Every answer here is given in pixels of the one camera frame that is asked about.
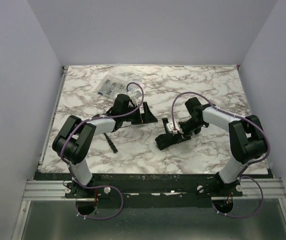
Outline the dark green folding umbrella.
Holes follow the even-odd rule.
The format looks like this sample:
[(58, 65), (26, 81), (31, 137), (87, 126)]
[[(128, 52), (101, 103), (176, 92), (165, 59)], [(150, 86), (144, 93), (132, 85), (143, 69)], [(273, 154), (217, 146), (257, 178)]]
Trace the dark green folding umbrella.
[(159, 150), (164, 150), (172, 145), (179, 144), (184, 141), (189, 141), (192, 139), (192, 134), (184, 134), (184, 133), (178, 133), (173, 134), (170, 133), (167, 129), (167, 124), (169, 123), (167, 118), (162, 119), (163, 127), (165, 130), (165, 133), (158, 135), (155, 138), (156, 146)]

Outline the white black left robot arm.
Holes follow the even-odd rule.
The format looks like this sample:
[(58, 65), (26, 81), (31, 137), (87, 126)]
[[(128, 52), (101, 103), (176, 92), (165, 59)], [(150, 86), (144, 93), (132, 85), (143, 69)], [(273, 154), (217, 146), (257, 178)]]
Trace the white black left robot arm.
[(94, 136), (113, 133), (124, 122), (132, 126), (157, 123), (147, 102), (136, 103), (133, 97), (118, 94), (113, 106), (103, 115), (82, 120), (71, 115), (67, 118), (52, 143), (52, 149), (68, 165), (72, 180), (87, 188), (93, 175), (86, 163)]

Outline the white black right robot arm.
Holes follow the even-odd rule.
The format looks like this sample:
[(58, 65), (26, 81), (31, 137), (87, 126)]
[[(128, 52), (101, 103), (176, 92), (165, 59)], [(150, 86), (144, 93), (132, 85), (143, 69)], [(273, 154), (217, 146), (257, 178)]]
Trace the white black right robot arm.
[(176, 122), (174, 118), (174, 101), (167, 129), (174, 135), (187, 136), (202, 127), (214, 125), (228, 132), (231, 157), (217, 175), (225, 185), (234, 183), (250, 165), (262, 162), (269, 156), (270, 140), (256, 115), (233, 114), (217, 107), (206, 97), (201, 97), (207, 104), (201, 104), (196, 97), (185, 103), (190, 119), (184, 122)]

